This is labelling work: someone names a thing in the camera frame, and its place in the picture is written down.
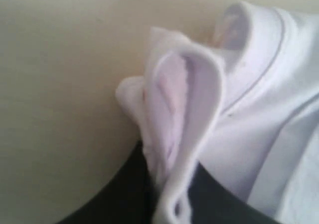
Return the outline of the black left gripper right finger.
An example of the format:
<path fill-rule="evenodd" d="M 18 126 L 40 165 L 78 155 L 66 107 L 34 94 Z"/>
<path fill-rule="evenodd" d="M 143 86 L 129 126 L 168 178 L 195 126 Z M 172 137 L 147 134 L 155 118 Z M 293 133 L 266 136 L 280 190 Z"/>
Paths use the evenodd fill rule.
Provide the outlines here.
<path fill-rule="evenodd" d="M 189 188 L 193 224 L 275 224 L 222 187 L 198 164 Z"/>

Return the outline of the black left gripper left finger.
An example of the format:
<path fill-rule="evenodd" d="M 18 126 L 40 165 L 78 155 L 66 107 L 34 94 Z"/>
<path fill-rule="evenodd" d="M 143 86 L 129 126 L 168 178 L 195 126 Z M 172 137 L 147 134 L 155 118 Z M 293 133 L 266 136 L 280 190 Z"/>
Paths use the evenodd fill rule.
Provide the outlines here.
<path fill-rule="evenodd" d="M 112 180 L 61 224 L 150 224 L 156 194 L 138 141 Z"/>

